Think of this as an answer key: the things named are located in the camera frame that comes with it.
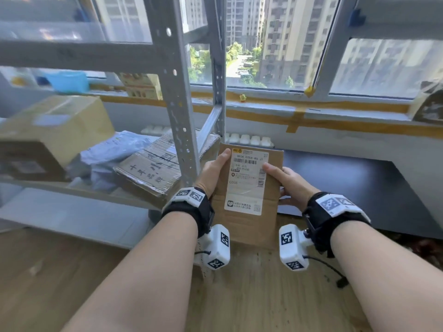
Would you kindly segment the person's right hand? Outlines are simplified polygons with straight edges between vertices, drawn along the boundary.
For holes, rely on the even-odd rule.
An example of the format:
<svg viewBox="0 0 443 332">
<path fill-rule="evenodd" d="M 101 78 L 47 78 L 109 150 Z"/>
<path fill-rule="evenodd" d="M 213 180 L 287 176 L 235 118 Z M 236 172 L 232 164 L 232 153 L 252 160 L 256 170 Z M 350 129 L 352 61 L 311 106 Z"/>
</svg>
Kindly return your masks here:
<svg viewBox="0 0 443 332">
<path fill-rule="evenodd" d="M 294 206 L 300 212 L 304 212 L 310 199 L 321 190 L 315 188 L 288 167 L 287 173 L 289 174 L 288 181 L 280 181 L 279 205 Z"/>
</svg>

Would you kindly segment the cardboard parcel white label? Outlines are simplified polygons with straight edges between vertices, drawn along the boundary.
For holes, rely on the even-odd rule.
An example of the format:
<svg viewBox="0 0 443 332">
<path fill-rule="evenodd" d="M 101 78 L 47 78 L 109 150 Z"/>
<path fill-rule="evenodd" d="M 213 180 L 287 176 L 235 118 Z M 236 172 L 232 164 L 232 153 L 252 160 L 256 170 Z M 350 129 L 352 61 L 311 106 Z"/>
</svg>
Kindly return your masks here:
<svg viewBox="0 0 443 332">
<path fill-rule="evenodd" d="M 281 184 L 264 171 L 263 163 L 281 169 L 284 151 L 221 143 L 219 153 L 226 149 L 231 157 L 212 196 L 213 223 L 223 225 L 234 242 L 273 249 L 278 245 Z"/>
</svg>

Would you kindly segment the person's left forearm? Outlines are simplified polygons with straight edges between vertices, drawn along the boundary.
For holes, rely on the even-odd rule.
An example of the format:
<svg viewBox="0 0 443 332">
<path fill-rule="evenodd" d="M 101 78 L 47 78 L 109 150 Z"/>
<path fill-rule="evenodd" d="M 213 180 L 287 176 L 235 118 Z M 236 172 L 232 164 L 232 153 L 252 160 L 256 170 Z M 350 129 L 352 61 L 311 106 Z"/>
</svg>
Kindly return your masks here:
<svg viewBox="0 0 443 332">
<path fill-rule="evenodd" d="M 184 332 L 197 235 L 190 215 L 166 215 L 62 332 Z"/>
</svg>

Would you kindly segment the white radiator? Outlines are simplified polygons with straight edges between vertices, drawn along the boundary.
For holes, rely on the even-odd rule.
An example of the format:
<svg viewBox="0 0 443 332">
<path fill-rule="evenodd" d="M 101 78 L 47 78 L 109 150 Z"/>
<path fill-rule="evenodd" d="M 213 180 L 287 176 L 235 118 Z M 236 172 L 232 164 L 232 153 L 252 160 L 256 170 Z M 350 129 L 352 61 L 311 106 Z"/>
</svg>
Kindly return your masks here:
<svg viewBox="0 0 443 332">
<path fill-rule="evenodd" d="M 169 132 L 171 132 L 171 128 L 169 126 L 147 125 L 141 130 L 140 134 L 151 137 L 159 137 Z M 226 143 L 235 145 L 248 145 L 267 149 L 273 149 L 275 147 L 270 137 L 261 137 L 258 135 L 226 133 L 224 140 Z"/>
</svg>

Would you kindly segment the black left wrist band tracker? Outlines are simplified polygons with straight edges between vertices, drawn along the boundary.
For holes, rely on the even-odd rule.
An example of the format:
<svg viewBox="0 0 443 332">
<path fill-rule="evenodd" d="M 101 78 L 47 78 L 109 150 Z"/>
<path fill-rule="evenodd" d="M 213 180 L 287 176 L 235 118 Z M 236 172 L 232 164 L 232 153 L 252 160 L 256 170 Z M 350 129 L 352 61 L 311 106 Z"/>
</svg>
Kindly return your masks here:
<svg viewBox="0 0 443 332">
<path fill-rule="evenodd" d="M 171 212 L 187 213 L 194 218 L 198 229 L 198 239 L 210 232 L 215 217 L 210 199 L 199 187 L 180 189 L 163 207 L 162 218 Z"/>
</svg>

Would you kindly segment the black wrist band tracker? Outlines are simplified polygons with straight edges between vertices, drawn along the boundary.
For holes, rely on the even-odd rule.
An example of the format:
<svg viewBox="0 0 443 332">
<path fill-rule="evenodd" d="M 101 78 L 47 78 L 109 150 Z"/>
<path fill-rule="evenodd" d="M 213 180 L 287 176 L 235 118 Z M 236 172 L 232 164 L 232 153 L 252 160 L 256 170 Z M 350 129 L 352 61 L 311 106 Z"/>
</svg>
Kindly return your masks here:
<svg viewBox="0 0 443 332">
<path fill-rule="evenodd" d="M 316 250 L 334 258 L 330 239 L 334 230 L 347 221 L 358 221 L 372 226 L 366 213 L 344 195 L 320 191 L 307 202 L 302 212 L 307 222 L 309 238 Z"/>
<path fill-rule="evenodd" d="M 199 187 L 180 189 L 163 207 L 162 218 L 171 212 L 187 213 L 194 218 L 198 229 L 198 239 L 210 232 L 215 217 L 210 199 Z"/>
</svg>

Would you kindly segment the grey metal shelf rack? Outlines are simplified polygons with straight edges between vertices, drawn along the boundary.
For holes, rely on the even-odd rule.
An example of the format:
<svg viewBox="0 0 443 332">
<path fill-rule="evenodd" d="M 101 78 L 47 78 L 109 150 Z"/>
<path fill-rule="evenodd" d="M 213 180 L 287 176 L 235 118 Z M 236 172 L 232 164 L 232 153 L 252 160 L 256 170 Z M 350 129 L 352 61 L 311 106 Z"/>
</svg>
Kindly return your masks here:
<svg viewBox="0 0 443 332">
<path fill-rule="evenodd" d="M 193 123 L 185 45 L 213 44 L 213 74 L 224 76 L 224 0 L 205 0 L 209 27 L 183 31 L 180 0 L 0 0 L 0 66 L 156 74 L 168 111 L 184 183 L 200 170 L 214 125 L 223 133 L 224 81 L 202 134 Z"/>
</svg>

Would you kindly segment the flat cardboard box with handwriting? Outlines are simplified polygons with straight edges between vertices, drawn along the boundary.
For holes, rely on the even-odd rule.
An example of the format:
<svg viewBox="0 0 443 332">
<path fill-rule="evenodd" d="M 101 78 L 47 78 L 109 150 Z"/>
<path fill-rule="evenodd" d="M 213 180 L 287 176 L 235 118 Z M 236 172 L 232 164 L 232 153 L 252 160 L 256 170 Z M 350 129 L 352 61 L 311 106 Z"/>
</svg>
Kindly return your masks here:
<svg viewBox="0 0 443 332">
<path fill-rule="evenodd" d="M 183 182 L 181 162 L 169 131 L 114 166 L 115 181 L 125 192 L 162 209 L 180 188 L 194 185 Z"/>
</svg>

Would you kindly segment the black right wrist band tracker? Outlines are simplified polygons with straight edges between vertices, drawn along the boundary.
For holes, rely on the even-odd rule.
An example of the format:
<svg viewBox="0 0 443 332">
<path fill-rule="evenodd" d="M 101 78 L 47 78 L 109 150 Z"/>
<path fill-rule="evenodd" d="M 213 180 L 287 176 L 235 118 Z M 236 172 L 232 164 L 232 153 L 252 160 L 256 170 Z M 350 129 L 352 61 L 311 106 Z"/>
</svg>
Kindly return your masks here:
<svg viewBox="0 0 443 332">
<path fill-rule="evenodd" d="M 334 230 L 347 221 L 358 221 L 372 226 L 366 213 L 344 195 L 320 191 L 307 202 L 302 212 L 307 222 L 309 238 L 316 250 L 334 258 L 330 239 Z"/>
</svg>

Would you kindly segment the black desk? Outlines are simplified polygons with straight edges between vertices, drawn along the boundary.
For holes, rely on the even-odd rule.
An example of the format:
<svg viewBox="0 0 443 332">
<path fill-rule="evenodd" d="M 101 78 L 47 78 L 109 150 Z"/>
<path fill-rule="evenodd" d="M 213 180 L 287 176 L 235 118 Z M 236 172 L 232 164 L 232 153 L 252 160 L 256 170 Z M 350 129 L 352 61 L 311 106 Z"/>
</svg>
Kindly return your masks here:
<svg viewBox="0 0 443 332">
<path fill-rule="evenodd" d="M 443 240 L 443 229 L 391 161 L 284 150 L 283 165 L 347 197 L 376 229 Z"/>
</svg>

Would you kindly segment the yellow printed carton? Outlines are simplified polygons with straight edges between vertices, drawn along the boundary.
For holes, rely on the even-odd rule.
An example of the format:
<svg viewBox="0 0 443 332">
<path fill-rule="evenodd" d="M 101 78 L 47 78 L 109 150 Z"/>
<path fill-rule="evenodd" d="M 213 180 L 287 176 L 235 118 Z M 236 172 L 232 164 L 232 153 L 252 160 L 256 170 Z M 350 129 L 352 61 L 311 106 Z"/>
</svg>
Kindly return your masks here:
<svg viewBox="0 0 443 332">
<path fill-rule="evenodd" d="M 130 97 L 163 100 L 157 74 L 121 72 L 117 76 Z"/>
</svg>

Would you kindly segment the grey plastic mailer bag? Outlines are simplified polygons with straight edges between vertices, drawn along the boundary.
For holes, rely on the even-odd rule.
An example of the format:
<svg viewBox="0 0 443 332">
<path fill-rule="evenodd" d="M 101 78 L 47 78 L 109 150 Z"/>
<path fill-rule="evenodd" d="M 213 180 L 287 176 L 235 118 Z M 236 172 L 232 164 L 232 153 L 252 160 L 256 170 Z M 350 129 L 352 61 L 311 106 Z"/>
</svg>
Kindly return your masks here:
<svg viewBox="0 0 443 332">
<path fill-rule="evenodd" d="M 72 180 L 82 179 L 95 191 L 112 192 L 117 188 L 114 167 L 156 139 L 130 131 L 116 132 L 113 137 L 77 154 L 66 168 L 67 176 Z"/>
</svg>

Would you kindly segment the large brown cardboard box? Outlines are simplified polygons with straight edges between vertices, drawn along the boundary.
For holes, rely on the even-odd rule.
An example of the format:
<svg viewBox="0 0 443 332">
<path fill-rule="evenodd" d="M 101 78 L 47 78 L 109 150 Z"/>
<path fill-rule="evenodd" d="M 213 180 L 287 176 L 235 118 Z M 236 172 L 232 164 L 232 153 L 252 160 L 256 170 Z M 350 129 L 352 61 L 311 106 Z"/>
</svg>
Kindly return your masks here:
<svg viewBox="0 0 443 332">
<path fill-rule="evenodd" d="M 0 175 L 23 181 L 69 181 L 82 151 L 113 137 L 100 98 L 53 95 L 0 123 Z"/>
</svg>

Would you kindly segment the patterned bag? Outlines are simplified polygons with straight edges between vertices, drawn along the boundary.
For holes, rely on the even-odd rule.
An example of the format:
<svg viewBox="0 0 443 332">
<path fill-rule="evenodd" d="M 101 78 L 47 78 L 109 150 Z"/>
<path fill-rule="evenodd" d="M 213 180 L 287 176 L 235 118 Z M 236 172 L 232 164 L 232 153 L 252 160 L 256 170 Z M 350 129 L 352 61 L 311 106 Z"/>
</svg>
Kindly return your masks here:
<svg viewBox="0 0 443 332">
<path fill-rule="evenodd" d="M 443 78 L 422 81 L 420 91 L 410 104 L 407 115 L 412 121 L 443 127 Z"/>
</svg>

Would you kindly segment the blue window clip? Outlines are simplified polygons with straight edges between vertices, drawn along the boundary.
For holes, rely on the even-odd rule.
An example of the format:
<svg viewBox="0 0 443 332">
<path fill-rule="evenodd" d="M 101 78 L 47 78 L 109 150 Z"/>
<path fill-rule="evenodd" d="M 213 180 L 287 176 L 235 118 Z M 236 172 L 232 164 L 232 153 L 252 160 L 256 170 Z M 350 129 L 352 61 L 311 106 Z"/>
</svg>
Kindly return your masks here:
<svg viewBox="0 0 443 332">
<path fill-rule="evenodd" d="M 362 10 L 360 8 L 355 8 L 350 14 L 348 27 L 362 27 L 365 24 L 365 21 L 366 15 L 362 15 Z"/>
</svg>

